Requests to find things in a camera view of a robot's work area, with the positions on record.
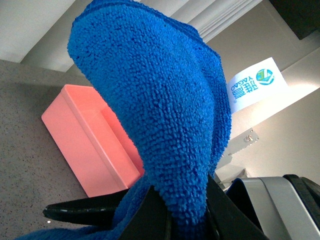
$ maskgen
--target pink plastic tray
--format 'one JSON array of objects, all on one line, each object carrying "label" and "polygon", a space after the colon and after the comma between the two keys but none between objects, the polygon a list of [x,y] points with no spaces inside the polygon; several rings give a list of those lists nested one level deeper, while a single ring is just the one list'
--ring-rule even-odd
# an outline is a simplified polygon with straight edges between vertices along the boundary
[{"label": "pink plastic tray", "polygon": [[89,197],[128,189],[144,174],[136,147],[93,87],[65,85],[42,120]]}]

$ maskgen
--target ceiling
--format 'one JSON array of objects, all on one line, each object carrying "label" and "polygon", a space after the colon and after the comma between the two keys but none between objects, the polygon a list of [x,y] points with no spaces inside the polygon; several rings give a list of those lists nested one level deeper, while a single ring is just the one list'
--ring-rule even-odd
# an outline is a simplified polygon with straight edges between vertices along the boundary
[{"label": "ceiling", "polygon": [[[80,73],[67,52],[72,22],[92,0],[0,1],[0,59]],[[262,0],[138,0],[194,26],[205,42]]]}]

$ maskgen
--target white label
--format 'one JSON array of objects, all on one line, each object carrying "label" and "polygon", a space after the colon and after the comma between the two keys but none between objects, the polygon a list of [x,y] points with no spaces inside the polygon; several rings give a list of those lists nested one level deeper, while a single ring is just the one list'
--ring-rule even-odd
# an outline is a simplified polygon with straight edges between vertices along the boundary
[{"label": "white label", "polygon": [[272,57],[252,65],[235,75],[227,84],[231,113],[235,113],[288,85]]}]

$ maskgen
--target gray countertop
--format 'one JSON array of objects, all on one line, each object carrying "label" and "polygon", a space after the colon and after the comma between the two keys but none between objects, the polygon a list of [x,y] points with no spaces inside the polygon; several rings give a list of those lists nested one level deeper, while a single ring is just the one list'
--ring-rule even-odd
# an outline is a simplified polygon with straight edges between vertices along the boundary
[{"label": "gray countertop", "polygon": [[0,239],[80,227],[42,214],[87,197],[41,120],[65,84],[90,86],[84,77],[0,60]]}]

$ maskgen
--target blue microfiber towel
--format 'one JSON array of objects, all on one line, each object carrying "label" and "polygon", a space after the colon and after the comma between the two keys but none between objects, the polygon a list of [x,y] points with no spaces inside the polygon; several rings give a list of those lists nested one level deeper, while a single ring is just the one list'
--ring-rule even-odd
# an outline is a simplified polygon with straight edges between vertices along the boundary
[{"label": "blue microfiber towel", "polygon": [[231,130],[220,56],[192,26],[131,0],[90,3],[72,25],[68,52],[116,113],[145,175],[121,201],[112,229],[55,229],[20,240],[116,240],[150,185],[172,212],[175,238],[203,239],[208,173]]}]

